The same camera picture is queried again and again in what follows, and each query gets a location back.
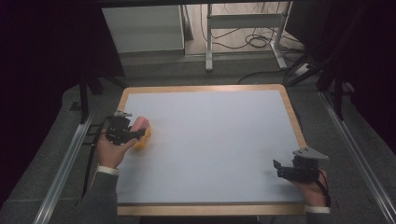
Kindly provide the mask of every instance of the white cabinet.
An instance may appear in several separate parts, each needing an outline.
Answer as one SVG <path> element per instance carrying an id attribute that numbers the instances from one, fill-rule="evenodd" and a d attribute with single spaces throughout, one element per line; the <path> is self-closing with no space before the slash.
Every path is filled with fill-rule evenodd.
<path id="1" fill-rule="evenodd" d="M 180 6 L 102 10 L 118 53 L 184 49 Z"/>

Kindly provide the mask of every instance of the human hand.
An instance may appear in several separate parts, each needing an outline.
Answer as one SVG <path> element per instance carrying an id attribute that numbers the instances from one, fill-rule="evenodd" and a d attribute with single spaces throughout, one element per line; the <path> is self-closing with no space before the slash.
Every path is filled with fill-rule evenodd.
<path id="1" fill-rule="evenodd" d="M 326 171 L 320 170 L 319 174 L 319 182 L 327 188 L 327 174 Z M 291 181 L 292 184 L 294 184 L 303 194 L 306 202 L 308 203 L 309 206 L 312 207 L 325 207 L 326 206 L 326 200 L 323 196 L 323 192 L 320 189 L 320 187 L 315 183 L 310 183 L 310 184 L 304 184 L 300 183 L 297 181 Z"/>
<path id="2" fill-rule="evenodd" d="M 116 146 L 106 139 L 105 132 L 106 129 L 103 129 L 96 147 L 99 165 L 116 169 L 122 162 L 126 151 L 136 144 L 137 139 L 134 138 L 124 145 Z"/>

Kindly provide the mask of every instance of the white board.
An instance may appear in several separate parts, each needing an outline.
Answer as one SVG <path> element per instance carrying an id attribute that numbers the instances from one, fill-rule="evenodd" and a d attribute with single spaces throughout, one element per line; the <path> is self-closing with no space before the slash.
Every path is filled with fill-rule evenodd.
<path id="1" fill-rule="evenodd" d="M 133 93 L 124 111 L 152 134 L 119 166 L 119 203 L 303 201 L 273 167 L 299 148 L 279 91 Z"/>

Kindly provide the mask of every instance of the yellow sponge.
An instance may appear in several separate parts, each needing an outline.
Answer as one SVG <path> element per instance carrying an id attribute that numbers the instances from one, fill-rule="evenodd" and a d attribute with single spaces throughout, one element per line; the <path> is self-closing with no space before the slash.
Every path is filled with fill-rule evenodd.
<path id="1" fill-rule="evenodd" d="M 140 137 L 140 140 L 134 144 L 134 148 L 136 149 L 143 149 L 146 146 L 146 142 L 149 139 L 149 136 L 151 135 L 151 126 L 149 125 L 146 129 L 145 135 L 143 137 Z"/>
<path id="2" fill-rule="evenodd" d="M 137 149 L 145 148 L 146 142 L 148 141 L 149 136 L 151 135 L 151 126 L 149 125 L 149 120 L 142 116 L 139 116 L 134 122 L 134 125 L 131 127 L 131 132 L 136 132 L 142 129 L 146 130 L 145 135 L 140 137 L 140 140 L 136 144 L 134 144 L 134 148 Z"/>

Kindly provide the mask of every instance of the white cuff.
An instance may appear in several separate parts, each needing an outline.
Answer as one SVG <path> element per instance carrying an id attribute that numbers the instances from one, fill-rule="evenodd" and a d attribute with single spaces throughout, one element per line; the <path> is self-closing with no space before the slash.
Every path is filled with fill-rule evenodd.
<path id="1" fill-rule="evenodd" d="M 311 207 L 311 206 L 305 206 L 305 212 L 308 212 L 308 213 L 327 213 L 327 214 L 330 214 L 330 207 Z"/>
<path id="2" fill-rule="evenodd" d="M 119 170 L 108 168 L 108 167 L 105 167 L 105 166 L 98 166 L 98 169 L 96 171 L 97 172 L 106 173 L 106 174 L 109 174 L 109 175 L 119 175 L 120 174 Z"/>

